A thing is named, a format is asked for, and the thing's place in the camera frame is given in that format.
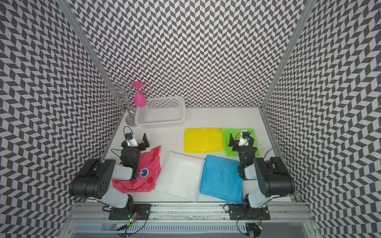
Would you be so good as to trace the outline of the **blue raincoat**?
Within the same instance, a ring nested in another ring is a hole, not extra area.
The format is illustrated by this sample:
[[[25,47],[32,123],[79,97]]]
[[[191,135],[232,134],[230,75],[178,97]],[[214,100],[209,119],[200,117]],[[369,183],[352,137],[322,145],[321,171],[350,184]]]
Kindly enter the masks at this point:
[[[243,201],[243,180],[239,177],[240,162],[207,155],[200,182],[200,193],[239,204]]]

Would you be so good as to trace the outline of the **white plastic basket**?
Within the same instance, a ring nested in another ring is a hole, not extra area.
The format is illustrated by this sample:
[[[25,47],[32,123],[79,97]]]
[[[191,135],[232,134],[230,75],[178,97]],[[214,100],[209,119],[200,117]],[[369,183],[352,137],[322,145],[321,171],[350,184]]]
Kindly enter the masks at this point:
[[[146,106],[137,108],[135,124],[145,129],[181,126],[186,118],[182,96],[148,98]]]

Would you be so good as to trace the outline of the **white raincoat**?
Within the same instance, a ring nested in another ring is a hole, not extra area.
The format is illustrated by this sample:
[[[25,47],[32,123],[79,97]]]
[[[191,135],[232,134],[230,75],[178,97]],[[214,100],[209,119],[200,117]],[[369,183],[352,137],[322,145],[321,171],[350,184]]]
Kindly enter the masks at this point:
[[[169,152],[156,181],[155,191],[196,202],[205,160]]]

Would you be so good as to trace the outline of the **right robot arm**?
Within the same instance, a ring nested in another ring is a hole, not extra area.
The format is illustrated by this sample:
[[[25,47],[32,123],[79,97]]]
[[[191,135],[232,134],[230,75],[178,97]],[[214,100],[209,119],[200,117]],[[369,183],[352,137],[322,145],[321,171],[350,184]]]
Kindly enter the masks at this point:
[[[239,156],[239,177],[258,182],[258,188],[245,195],[243,209],[246,212],[264,208],[275,198],[293,195],[296,189],[294,179],[281,158],[256,156],[258,149],[254,147],[255,139],[251,134],[250,131],[241,131],[238,140],[230,134],[228,143]]]

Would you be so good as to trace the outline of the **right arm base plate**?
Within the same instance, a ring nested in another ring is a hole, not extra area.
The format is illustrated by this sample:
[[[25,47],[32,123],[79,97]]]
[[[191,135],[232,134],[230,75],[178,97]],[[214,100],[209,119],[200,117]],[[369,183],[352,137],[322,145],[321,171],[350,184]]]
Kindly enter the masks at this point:
[[[260,208],[252,208],[249,205],[243,204],[228,204],[226,212],[229,213],[230,220],[270,220],[268,206]]]

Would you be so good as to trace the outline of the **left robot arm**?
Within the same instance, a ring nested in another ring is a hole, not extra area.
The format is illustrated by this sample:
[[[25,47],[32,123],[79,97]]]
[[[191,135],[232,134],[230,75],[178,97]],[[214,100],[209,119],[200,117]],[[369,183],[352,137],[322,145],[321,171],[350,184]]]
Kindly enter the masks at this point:
[[[134,181],[138,177],[141,151],[150,147],[146,134],[138,143],[132,132],[125,134],[118,165],[114,159],[89,159],[69,184],[71,196],[92,199],[113,209],[134,211],[133,197],[112,185],[112,180]]]

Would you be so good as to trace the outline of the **pink bunny raincoat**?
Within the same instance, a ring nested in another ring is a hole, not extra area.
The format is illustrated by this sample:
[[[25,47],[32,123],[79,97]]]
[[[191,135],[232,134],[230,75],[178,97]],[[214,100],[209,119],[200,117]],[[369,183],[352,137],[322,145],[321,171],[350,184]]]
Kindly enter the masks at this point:
[[[160,152],[161,146],[157,146],[150,152],[142,153],[137,178],[130,181],[112,179],[113,187],[122,193],[152,191],[161,172]]]

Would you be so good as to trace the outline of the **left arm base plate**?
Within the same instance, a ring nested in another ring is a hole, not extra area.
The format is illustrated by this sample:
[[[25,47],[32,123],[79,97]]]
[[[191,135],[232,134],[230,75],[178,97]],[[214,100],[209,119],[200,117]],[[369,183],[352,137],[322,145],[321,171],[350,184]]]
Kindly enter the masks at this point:
[[[149,218],[151,212],[151,204],[143,203],[143,204],[135,204],[131,208],[124,209],[111,209],[109,214],[109,220],[113,221],[122,221],[122,220],[130,220],[133,215],[136,213],[138,215],[139,221],[146,221]]]

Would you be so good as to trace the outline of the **yellow raincoat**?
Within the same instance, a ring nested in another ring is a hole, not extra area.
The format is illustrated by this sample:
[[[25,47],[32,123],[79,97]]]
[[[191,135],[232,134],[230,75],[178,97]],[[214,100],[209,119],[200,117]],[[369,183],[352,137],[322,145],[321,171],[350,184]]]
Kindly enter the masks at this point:
[[[222,128],[185,129],[184,136],[185,153],[207,154],[225,151]]]

